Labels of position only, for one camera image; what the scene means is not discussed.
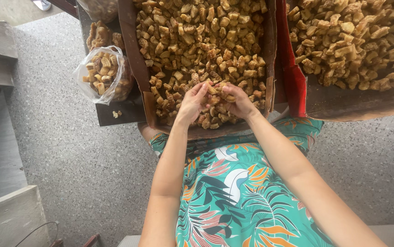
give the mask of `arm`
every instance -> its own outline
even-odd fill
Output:
[[[239,87],[229,85],[223,87],[223,91],[237,98],[227,109],[247,121],[275,172],[305,204],[316,224],[336,246],[386,246],[325,183],[302,152],[261,115]]]
[[[165,149],[154,172],[151,193],[139,241],[140,247],[175,246],[175,228],[180,208],[180,193],[186,156],[189,124],[201,110],[207,84],[189,90],[172,126]]]

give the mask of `hand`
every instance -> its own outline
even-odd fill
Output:
[[[236,101],[234,103],[226,103],[223,106],[237,117],[247,121],[253,115],[261,115],[259,110],[250,101],[248,95],[240,87],[227,83],[227,86],[223,87],[223,92],[235,96]]]
[[[204,102],[204,96],[207,92],[208,83],[203,82],[195,85],[185,94],[182,101],[182,106],[178,110],[177,118],[175,123],[183,122],[183,124],[191,124],[194,122],[200,112],[209,108],[208,104],[202,104]]]

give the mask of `right hand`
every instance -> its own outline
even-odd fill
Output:
[[[261,113],[250,101],[248,95],[240,88],[231,83],[223,87],[223,91],[233,95],[236,98],[234,103],[225,103],[223,106],[234,115],[244,120],[249,120],[252,116]]]

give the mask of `shoe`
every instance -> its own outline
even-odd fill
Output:
[[[52,3],[47,2],[46,0],[31,0],[33,3],[35,3],[35,5],[43,10],[43,11],[47,11],[51,8]]]

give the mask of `clear plastic bag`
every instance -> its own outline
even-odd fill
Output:
[[[77,0],[92,21],[108,23],[117,17],[118,0]]]
[[[83,76],[88,76],[88,69],[86,65],[91,62],[91,59],[100,52],[109,53],[117,58],[118,69],[116,78],[111,83],[110,87],[99,95],[89,82],[83,81]],[[134,84],[131,76],[131,69],[128,63],[128,58],[122,54],[122,50],[114,45],[109,47],[94,48],[81,61],[78,67],[73,71],[72,77],[77,82],[81,92],[93,103],[109,105],[111,101],[124,101],[128,98]]]

